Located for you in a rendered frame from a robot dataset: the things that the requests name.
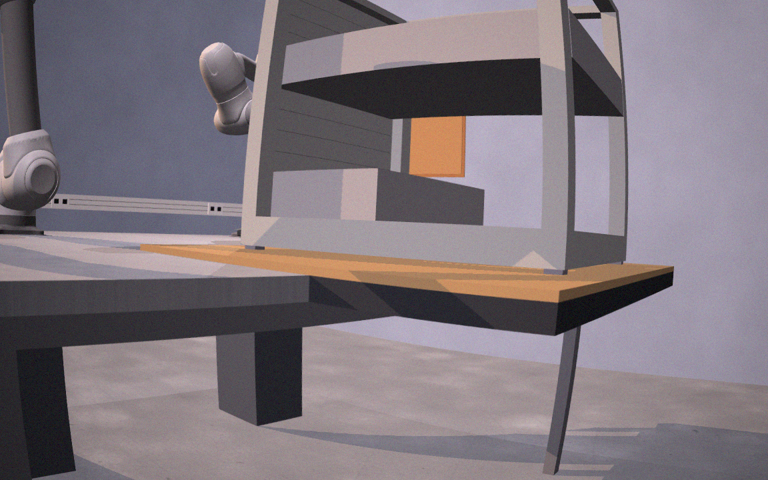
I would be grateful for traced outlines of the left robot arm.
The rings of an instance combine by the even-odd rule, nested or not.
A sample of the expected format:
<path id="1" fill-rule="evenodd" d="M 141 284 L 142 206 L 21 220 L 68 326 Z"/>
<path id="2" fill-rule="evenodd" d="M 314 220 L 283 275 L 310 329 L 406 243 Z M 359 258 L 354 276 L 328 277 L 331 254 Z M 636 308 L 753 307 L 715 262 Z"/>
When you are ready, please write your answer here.
<path id="1" fill-rule="evenodd" d="M 236 53 L 224 43 L 214 43 L 201 53 L 200 70 L 217 104 L 214 123 L 220 133 L 248 134 L 252 91 L 246 78 L 254 82 L 257 59 Z"/>

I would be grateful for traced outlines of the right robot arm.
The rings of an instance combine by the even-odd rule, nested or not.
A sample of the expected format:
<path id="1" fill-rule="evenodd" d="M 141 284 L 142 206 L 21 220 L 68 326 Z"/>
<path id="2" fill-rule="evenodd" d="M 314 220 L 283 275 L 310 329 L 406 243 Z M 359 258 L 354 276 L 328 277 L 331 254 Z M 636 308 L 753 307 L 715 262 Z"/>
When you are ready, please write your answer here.
<path id="1" fill-rule="evenodd" d="M 36 228 L 36 209 L 53 199 L 61 181 L 51 135 L 41 129 L 35 1 L 0 0 L 10 134 L 0 154 L 0 234 L 43 236 L 45 231 Z"/>

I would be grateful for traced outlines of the grey metal rack frame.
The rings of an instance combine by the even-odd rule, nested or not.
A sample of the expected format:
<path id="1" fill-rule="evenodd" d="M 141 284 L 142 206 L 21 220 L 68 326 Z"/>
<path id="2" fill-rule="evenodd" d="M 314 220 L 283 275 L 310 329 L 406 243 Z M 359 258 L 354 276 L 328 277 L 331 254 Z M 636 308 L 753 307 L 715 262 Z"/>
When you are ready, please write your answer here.
<path id="1" fill-rule="evenodd" d="M 549 275 L 622 265 L 621 24 L 613 0 L 593 2 L 406 21 L 367 0 L 266 0 L 241 244 Z M 578 19 L 601 19 L 605 55 Z M 410 118 L 487 115 L 542 115 L 541 229 L 485 227 L 484 189 L 409 175 Z M 609 234 L 574 231 L 574 115 L 609 116 Z"/>

